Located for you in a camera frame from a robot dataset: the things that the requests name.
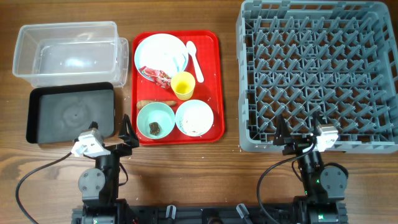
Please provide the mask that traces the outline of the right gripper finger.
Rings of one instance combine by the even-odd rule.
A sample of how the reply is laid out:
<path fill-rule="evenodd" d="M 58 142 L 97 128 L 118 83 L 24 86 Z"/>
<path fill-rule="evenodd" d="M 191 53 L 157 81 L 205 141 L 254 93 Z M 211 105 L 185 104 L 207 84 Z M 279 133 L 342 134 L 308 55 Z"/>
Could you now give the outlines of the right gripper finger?
<path fill-rule="evenodd" d="M 313 127 L 313 134 L 319 134 L 318 132 L 318 125 L 324 124 L 324 121 L 322 120 L 321 114 L 316 111 L 312 114 L 312 127 Z"/>
<path fill-rule="evenodd" d="M 285 122 L 282 114 L 277 117 L 277 129 L 274 135 L 273 145 L 283 146 L 287 144 L 292 144 L 293 139 L 291 137 L 290 131 L 287 127 L 287 123 Z"/>

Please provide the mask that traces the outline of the red snack wrapper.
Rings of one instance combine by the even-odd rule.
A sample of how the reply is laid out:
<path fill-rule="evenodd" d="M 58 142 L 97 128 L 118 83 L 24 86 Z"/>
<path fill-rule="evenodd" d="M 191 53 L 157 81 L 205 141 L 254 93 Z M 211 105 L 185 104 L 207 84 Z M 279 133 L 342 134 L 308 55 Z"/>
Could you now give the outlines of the red snack wrapper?
<path fill-rule="evenodd" d="M 139 72 L 141 75 L 148 78 L 150 81 L 154 82 L 161 88 L 170 88 L 172 78 L 162 70 L 155 70 L 147 66 L 143 66 L 139 69 Z"/>

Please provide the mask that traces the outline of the light blue bowl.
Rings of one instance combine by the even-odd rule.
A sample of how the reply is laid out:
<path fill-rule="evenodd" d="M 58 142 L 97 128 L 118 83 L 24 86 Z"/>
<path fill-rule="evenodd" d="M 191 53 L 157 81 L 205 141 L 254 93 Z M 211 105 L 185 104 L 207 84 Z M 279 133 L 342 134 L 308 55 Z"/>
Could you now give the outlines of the light blue bowl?
<path fill-rule="evenodd" d="M 214 122 L 210 106 L 201 100 L 188 100 L 182 103 L 175 113 L 175 124 L 185 135 L 199 137 L 206 134 Z"/>

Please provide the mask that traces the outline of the white rice grains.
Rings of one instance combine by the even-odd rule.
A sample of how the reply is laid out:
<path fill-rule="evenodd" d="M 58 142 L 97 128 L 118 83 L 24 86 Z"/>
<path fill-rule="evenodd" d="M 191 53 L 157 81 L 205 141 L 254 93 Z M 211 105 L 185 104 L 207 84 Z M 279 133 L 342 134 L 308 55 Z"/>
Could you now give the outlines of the white rice grains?
<path fill-rule="evenodd" d="M 199 111 L 188 110 L 180 120 L 183 132 L 189 136 L 201 136 L 211 127 L 211 119 L 208 115 L 201 114 Z"/>

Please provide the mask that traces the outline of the yellow plastic cup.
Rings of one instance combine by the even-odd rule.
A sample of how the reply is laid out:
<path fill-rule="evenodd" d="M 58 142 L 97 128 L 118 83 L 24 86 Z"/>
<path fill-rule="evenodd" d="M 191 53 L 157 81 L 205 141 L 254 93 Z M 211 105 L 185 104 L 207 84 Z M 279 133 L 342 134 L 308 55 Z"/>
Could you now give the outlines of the yellow plastic cup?
<path fill-rule="evenodd" d="M 189 72 L 180 72 L 173 76 L 170 82 L 173 92 L 179 100 L 189 100 L 196 85 L 195 77 Z"/>

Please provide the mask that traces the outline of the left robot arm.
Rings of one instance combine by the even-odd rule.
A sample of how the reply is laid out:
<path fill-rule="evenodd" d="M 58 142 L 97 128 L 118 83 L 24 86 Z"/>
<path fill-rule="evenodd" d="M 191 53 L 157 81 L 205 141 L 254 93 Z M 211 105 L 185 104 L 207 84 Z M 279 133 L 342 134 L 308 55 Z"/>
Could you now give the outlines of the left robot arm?
<path fill-rule="evenodd" d="M 84 171 L 78 179 L 83 208 L 72 211 L 72 224 L 139 222 L 127 201 L 118 198 L 119 187 L 122 186 L 119 173 L 125 170 L 120 158 L 130 156 L 132 150 L 139 147 L 139 140 L 126 114 L 123 116 L 119 139 L 123 142 L 105 146 L 96 122 L 92 122 L 76 139 L 71 153 L 76 157 L 94 159 L 95 166 Z"/>

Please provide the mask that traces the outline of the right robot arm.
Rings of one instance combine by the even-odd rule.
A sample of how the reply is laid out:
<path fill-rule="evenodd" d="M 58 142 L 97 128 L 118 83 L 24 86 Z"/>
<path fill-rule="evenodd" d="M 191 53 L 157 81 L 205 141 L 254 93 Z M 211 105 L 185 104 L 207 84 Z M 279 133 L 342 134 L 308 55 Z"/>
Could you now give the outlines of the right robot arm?
<path fill-rule="evenodd" d="M 280 114 L 273 144 L 284 146 L 283 155 L 295 155 L 305 195 L 296 196 L 292 204 L 292 223 L 347 223 L 345 189 L 348 170 L 340 164 L 324 163 L 321 153 L 338 139 L 338 130 L 312 114 L 312 133 L 294 139 Z"/>

